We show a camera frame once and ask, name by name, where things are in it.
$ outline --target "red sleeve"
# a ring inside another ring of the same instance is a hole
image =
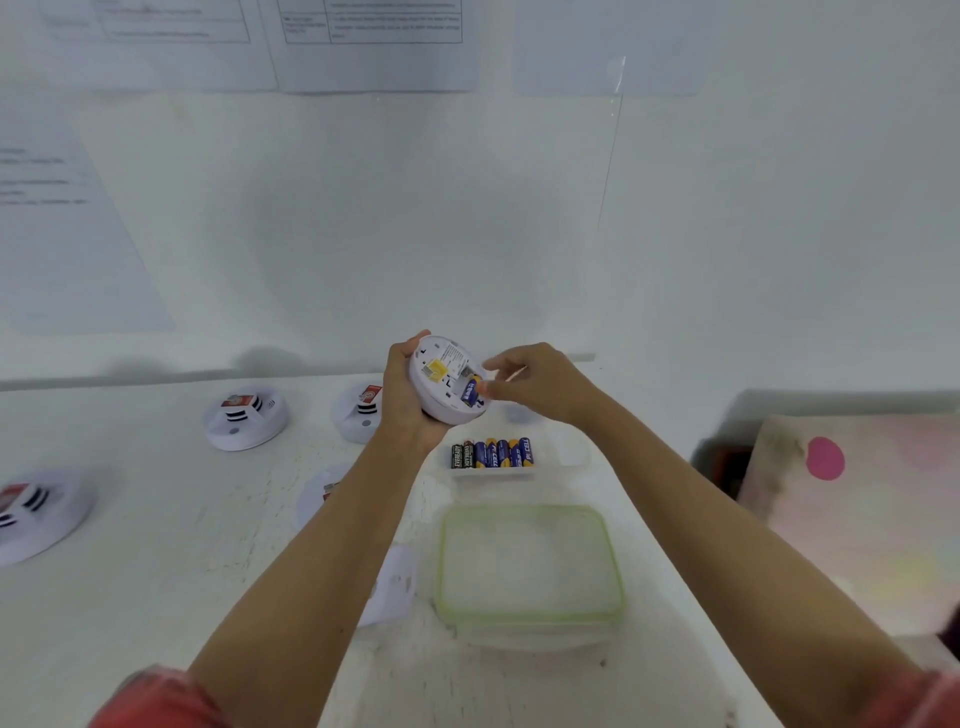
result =
[[[960,674],[895,676],[864,714],[860,728],[960,728]]]
[[[148,667],[127,678],[89,728],[230,728],[230,724],[185,672]]]

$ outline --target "pink dot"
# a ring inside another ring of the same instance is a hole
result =
[[[847,462],[840,446],[828,437],[815,437],[806,446],[806,469],[818,480],[836,480]]]

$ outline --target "red sticker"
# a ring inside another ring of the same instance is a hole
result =
[[[256,395],[230,395],[227,397],[221,407],[246,407],[253,400],[256,399]]]
[[[380,394],[380,390],[383,387],[377,386],[376,384],[370,384],[367,386],[367,389],[363,391],[363,394],[358,398],[361,404],[372,404],[373,400],[376,399],[376,396]]]
[[[27,490],[30,483],[11,483],[0,491],[0,513],[3,513],[13,505],[17,496]]]

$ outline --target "smoke detector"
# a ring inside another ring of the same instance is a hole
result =
[[[215,401],[204,414],[206,439],[214,448],[255,448],[275,438],[290,422],[283,396],[263,384],[231,392]]]
[[[80,525],[96,491],[75,473],[34,473],[0,488],[0,566],[29,559]]]
[[[487,411],[477,390],[480,362],[452,339],[424,336],[410,357],[410,380],[423,411],[448,425],[465,425]]]
[[[371,379],[349,387],[333,401],[330,419],[340,435],[351,443],[368,443],[380,425],[383,379]]]

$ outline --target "container lid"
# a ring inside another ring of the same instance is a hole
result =
[[[592,508],[458,506],[444,517],[437,612],[447,623],[610,622],[623,601],[610,536]]]

